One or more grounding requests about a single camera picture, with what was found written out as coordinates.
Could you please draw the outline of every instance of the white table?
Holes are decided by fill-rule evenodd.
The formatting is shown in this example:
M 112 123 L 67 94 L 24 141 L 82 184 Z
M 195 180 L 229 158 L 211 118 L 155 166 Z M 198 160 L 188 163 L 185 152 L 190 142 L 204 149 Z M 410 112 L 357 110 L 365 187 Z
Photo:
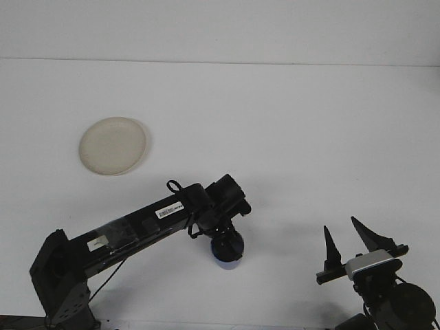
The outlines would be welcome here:
M 320 287 L 327 224 L 343 261 L 365 252 L 351 215 L 410 246 L 399 272 L 439 299 L 440 70 L 0 60 L 3 314 L 41 316 L 29 267 L 69 238 L 225 173 L 253 211 L 227 271 L 177 233 L 130 258 L 92 303 L 99 318 L 329 327 L 361 311 L 347 278 Z M 94 175 L 78 143 L 109 116 L 143 122 L 144 163 Z M 94 291 L 110 271 L 91 279 Z

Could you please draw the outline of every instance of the white label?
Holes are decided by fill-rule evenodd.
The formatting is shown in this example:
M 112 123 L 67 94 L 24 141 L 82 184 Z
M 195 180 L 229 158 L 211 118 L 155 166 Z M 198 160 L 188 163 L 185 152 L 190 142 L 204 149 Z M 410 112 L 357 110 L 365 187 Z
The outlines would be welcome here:
M 165 208 L 161 208 L 160 210 L 157 210 L 155 214 L 159 219 L 162 219 L 164 217 L 167 217 L 168 215 L 171 215 L 173 213 L 176 213 L 177 211 L 183 210 L 184 205 L 181 202 L 176 202 L 174 204 L 171 204 L 170 206 L 167 206 Z
M 89 246 L 90 252 L 97 250 L 101 248 L 104 245 L 107 245 L 109 243 L 109 240 L 105 235 L 99 236 L 97 239 L 92 239 L 90 242 L 87 242 L 87 245 Z

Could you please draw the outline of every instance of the white wall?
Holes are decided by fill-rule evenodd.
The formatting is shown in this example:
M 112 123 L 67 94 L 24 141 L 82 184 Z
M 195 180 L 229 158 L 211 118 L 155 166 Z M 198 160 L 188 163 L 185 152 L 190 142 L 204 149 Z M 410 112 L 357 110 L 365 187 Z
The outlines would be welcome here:
M 0 57 L 440 65 L 437 0 L 2 1 Z

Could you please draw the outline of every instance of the barcode label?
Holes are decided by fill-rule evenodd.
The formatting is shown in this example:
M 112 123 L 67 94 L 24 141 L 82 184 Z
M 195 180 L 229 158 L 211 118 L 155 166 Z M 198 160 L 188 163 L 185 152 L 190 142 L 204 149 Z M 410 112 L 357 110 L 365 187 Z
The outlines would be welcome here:
M 168 215 L 171 215 L 173 213 L 176 213 L 177 211 L 183 210 L 184 205 L 181 202 L 176 202 L 174 204 L 171 204 L 165 208 L 161 208 L 160 210 L 155 211 L 155 214 L 159 219 L 162 219 L 164 217 L 167 217 Z

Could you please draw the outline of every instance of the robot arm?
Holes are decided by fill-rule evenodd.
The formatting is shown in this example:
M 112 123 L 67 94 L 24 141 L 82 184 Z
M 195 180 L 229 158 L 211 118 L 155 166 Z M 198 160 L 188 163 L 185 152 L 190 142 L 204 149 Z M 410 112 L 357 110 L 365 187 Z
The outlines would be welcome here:
M 397 257 L 406 254 L 408 246 L 396 245 L 394 240 L 374 233 L 356 218 L 351 220 L 369 253 L 358 254 L 341 264 L 340 253 L 324 227 L 327 259 L 324 271 L 316 274 L 318 284 L 347 275 L 364 301 L 364 314 L 348 319 L 335 330 L 434 329 L 435 305 L 431 297 L 416 285 L 396 282 L 396 272 L 403 265 Z
M 251 207 L 231 176 L 207 189 L 200 184 L 182 188 L 175 181 L 167 186 L 173 195 L 74 239 L 63 230 L 46 238 L 30 274 L 52 324 L 66 330 L 93 329 L 87 279 L 184 228 L 192 238 L 199 234 L 212 238 L 212 252 L 219 260 L 241 258 L 244 243 L 232 218 L 248 214 Z M 199 228 L 196 234 L 194 225 Z

